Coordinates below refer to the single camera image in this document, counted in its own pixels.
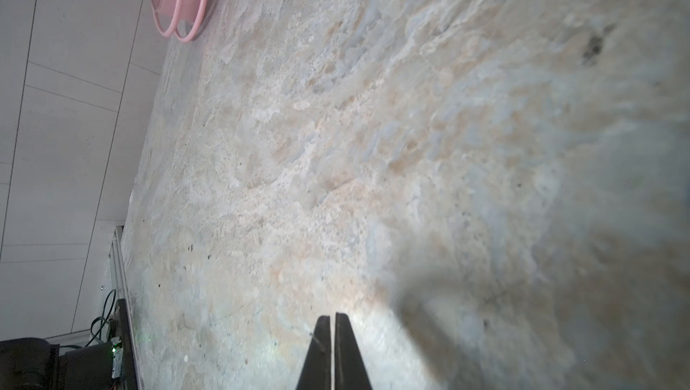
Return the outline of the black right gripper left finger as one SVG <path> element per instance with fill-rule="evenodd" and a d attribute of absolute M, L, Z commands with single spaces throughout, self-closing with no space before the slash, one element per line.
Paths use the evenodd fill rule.
<path fill-rule="evenodd" d="M 330 316 L 319 316 L 296 390 L 330 390 L 332 342 Z"/>

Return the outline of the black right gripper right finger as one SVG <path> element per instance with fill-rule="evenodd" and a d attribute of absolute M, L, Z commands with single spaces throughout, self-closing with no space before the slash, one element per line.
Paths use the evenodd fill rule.
<path fill-rule="evenodd" d="M 343 313 L 337 313 L 335 316 L 334 389 L 373 389 L 350 318 Z"/>

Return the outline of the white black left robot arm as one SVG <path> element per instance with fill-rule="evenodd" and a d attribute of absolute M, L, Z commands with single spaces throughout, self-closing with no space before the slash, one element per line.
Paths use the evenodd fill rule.
<path fill-rule="evenodd" d="M 1 388 L 110 389 L 113 387 L 111 345 L 60 351 L 39 338 L 1 342 Z"/>

